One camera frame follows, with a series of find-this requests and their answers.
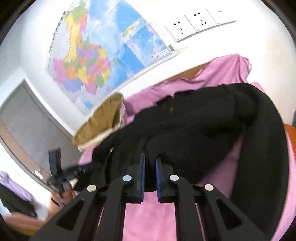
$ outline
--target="black cloth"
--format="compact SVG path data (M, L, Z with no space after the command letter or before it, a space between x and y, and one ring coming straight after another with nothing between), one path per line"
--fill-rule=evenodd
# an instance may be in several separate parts
M7 207L10 212L19 212L23 213L30 217L36 217L37 214L34 211L34 206L20 198L14 192L9 190L0 184L0 199L3 203L3 206Z
M289 175L284 126L274 104L249 84L221 85L165 97L94 149L80 187L109 184L146 155L145 191L154 191L155 159L195 184L243 135L231 201L268 238L283 211Z
M11 229L0 214L0 238L1 241L28 241L30 237Z

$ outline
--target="gray door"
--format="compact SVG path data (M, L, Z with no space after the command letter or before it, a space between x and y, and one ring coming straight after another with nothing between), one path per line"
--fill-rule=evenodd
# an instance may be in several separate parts
M0 119L18 145L46 172L50 173L48 151L56 148L61 148L62 168L77 165L80 151L38 107L23 85L5 102Z

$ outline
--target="orange fabric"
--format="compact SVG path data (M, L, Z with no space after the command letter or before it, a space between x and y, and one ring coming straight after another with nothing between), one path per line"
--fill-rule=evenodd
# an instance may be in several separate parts
M293 151L294 151L294 157L296 158L296 128L287 124L285 124L285 128L289 134Z

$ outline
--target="yellow fabric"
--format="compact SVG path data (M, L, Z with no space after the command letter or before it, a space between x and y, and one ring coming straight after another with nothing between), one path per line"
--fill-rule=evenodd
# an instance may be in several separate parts
M73 145L83 145L107 129L114 128L120 121L122 94L110 96L98 107L93 116L85 123L72 139Z
M10 226L10 225L9 225L9 227L10 227L11 229L13 229L13 230L15 230L15 231L21 233L21 234L24 234L24 235L27 235L27 236L30 236L30 237L33 236L33 235L36 233L36 231L33 231L33 230L27 230L27 229L16 228L16 227L14 227L14 226Z

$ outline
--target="person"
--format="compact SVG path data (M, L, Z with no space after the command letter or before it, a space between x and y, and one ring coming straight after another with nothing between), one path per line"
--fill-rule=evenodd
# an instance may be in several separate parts
M29 217L22 213L11 213L10 216L4 216L3 219L5 223L12 229L25 234L27 236L32 236L37 230L39 230L44 224L46 224L54 215L56 215L59 210L59 201L64 205L67 205L76 196L72 186L68 183L67 190L63 192L63 197L59 197L59 193L52 190L51 191L50 205L47 211L47 216L45 220L38 220L34 217Z

